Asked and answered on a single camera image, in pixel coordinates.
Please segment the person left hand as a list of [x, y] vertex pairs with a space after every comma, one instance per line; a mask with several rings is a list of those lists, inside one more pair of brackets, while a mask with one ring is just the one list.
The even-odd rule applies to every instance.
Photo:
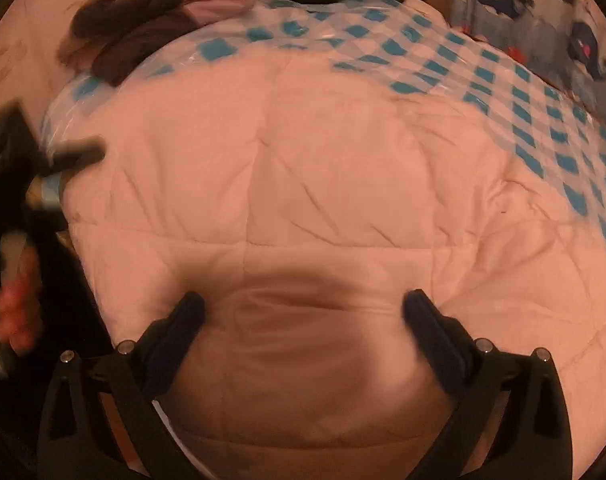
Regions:
[[18, 274], [0, 290], [0, 342], [18, 356], [30, 352], [41, 333], [40, 290], [38, 255], [32, 246], [26, 246]]

